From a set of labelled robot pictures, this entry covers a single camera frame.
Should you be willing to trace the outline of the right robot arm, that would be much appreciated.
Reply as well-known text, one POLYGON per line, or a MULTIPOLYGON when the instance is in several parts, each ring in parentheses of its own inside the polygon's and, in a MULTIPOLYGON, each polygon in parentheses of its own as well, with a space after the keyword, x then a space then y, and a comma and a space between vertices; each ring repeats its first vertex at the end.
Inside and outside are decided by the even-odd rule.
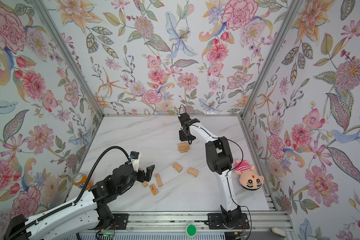
POLYGON ((187 113, 181 113, 178 119, 181 124, 180 141, 191 144, 199 139, 205 142, 207 166, 217 178, 223 200, 219 225, 233 229, 241 221, 243 213, 234 192, 232 180, 234 159, 229 145, 230 140, 214 135, 198 119, 192 119, 187 113))

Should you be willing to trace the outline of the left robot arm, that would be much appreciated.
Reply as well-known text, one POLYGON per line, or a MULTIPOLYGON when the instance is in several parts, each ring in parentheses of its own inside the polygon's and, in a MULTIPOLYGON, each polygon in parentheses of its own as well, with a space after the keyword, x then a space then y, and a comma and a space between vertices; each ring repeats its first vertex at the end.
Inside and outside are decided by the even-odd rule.
POLYGON ((117 222, 108 204, 130 190, 135 182, 149 182, 155 165, 146 170, 139 168, 140 154, 128 154, 119 146, 112 146, 95 161, 88 178, 91 178, 100 160, 111 150, 123 152, 127 161, 115 168, 111 175, 88 187, 85 182, 76 199, 41 214, 25 217, 23 214, 9 222, 4 240, 58 240, 81 231, 106 229, 117 222))

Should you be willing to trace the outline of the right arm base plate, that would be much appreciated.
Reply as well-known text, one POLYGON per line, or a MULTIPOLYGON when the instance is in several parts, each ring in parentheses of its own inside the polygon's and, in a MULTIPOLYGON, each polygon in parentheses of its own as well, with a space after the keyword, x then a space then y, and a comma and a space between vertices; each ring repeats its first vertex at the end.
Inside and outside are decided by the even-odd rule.
POLYGON ((250 221, 247 214, 242 214, 237 221, 224 225, 223 217, 221 213, 208 213, 207 225, 210 230, 249 230, 250 221))

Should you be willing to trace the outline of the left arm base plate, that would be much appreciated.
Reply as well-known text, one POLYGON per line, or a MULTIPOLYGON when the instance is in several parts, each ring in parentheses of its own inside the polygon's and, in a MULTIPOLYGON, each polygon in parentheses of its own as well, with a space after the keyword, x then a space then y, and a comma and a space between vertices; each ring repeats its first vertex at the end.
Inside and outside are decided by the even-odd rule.
POLYGON ((126 230, 129 214, 112 214, 104 220, 100 220, 94 230, 126 230))

